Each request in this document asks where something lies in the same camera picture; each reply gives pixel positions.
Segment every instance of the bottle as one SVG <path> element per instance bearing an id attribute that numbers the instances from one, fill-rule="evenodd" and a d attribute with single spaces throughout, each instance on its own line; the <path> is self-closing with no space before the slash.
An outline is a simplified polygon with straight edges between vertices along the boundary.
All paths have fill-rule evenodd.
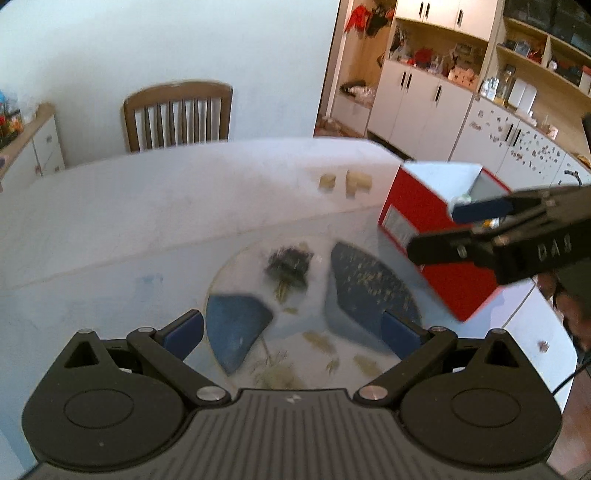
<path id="1" fill-rule="evenodd" d="M 498 105 L 505 106 L 509 94 L 511 93 L 511 86 L 513 84 L 513 76 L 515 75 L 515 67 L 513 65 L 505 65 L 505 70 L 499 75 L 499 85 L 496 88 L 496 95 L 494 102 Z"/>

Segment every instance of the red object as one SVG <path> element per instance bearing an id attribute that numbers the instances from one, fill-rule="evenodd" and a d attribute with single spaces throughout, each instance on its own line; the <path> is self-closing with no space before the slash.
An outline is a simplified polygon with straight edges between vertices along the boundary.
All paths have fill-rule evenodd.
<path id="1" fill-rule="evenodd" d="M 371 17 L 371 12 L 363 5 L 359 5 L 351 12 L 345 31 L 348 32 L 354 27 L 355 30 L 364 32 L 369 17 Z"/>
<path id="2" fill-rule="evenodd" d="M 498 185 L 499 194 L 509 192 L 488 170 L 483 168 L 480 175 L 490 177 L 492 188 Z M 416 232 L 458 227 L 447 214 L 447 203 L 404 167 L 398 170 L 378 223 L 404 254 L 408 240 Z M 472 263 L 426 265 L 421 273 L 462 322 L 479 310 L 498 288 L 492 271 Z"/>

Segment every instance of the cabinet door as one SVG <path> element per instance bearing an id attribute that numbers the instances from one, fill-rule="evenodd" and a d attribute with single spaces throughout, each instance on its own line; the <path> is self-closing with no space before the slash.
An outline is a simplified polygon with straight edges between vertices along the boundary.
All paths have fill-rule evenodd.
<path id="1" fill-rule="evenodd" d="M 505 326 L 551 391 L 576 368 L 577 354 L 562 324 L 537 288 Z M 556 395 L 560 410 L 570 386 Z"/>
<path id="2" fill-rule="evenodd" d="M 497 0 L 460 0 L 455 30 L 488 41 Z"/>
<path id="3" fill-rule="evenodd" d="M 4 174 L 0 184 L 3 192 L 17 192 L 26 189 L 37 178 L 40 178 L 41 167 L 33 143 L 29 142 Z"/>
<path id="4" fill-rule="evenodd" d="M 398 0 L 396 17 L 421 21 L 427 8 L 427 0 Z"/>
<path id="5" fill-rule="evenodd" d="M 64 171 L 66 166 L 64 165 L 64 157 L 61 155 L 61 148 L 56 148 L 49 157 L 49 160 L 42 166 L 41 172 L 43 176 L 52 175 L 59 171 Z"/>
<path id="6" fill-rule="evenodd" d="M 460 132 L 452 161 L 479 163 L 491 173 L 499 170 L 519 123 L 494 103 L 476 96 Z"/>
<path id="7" fill-rule="evenodd" d="M 417 154 L 438 86 L 439 79 L 434 75 L 418 69 L 408 71 L 408 79 L 404 83 L 405 93 L 400 102 L 390 143 L 411 157 Z"/>
<path id="8" fill-rule="evenodd" d="M 447 161 L 468 112 L 472 93 L 442 80 L 417 147 L 417 160 Z"/>
<path id="9" fill-rule="evenodd" d="M 369 117 L 368 130 L 385 141 L 388 141 L 392 135 L 400 102 L 406 93 L 404 87 L 408 80 L 408 69 L 408 65 L 398 61 L 384 62 L 374 106 Z"/>
<path id="10" fill-rule="evenodd" d="M 496 176 L 511 190 L 549 186 L 565 156 L 552 140 L 520 122 Z"/>
<path id="11" fill-rule="evenodd" d="M 429 0 L 425 7 L 423 21 L 453 30 L 459 5 L 459 0 Z"/>
<path id="12" fill-rule="evenodd" d="M 591 172 L 567 154 L 558 168 L 552 185 L 588 185 L 590 183 Z"/>

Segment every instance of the sticker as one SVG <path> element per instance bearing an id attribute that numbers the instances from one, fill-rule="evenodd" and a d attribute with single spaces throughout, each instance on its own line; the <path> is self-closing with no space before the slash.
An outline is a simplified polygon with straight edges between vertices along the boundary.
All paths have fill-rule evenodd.
<path id="1" fill-rule="evenodd" d="M 384 228 L 403 248 L 418 235 L 418 230 L 393 205 L 390 205 L 386 213 Z"/>

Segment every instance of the drawer handle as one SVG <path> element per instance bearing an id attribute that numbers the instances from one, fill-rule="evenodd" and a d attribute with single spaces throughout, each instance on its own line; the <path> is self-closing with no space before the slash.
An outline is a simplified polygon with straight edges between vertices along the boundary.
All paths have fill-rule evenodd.
<path id="1" fill-rule="evenodd" d="M 513 131 L 513 124 L 509 127 L 509 132 L 507 133 L 507 137 L 505 138 L 505 142 L 509 141 L 509 137 L 511 136 L 511 132 Z"/>
<path id="2" fill-rule="evenodd" d="M 521 128 L 517 131 L 517 135 L 515 136 L 515 141 L 513 142 L 512 147 L 517 145 L 517 141 L 519 140 L 519 136 L 521 135 Z"/>

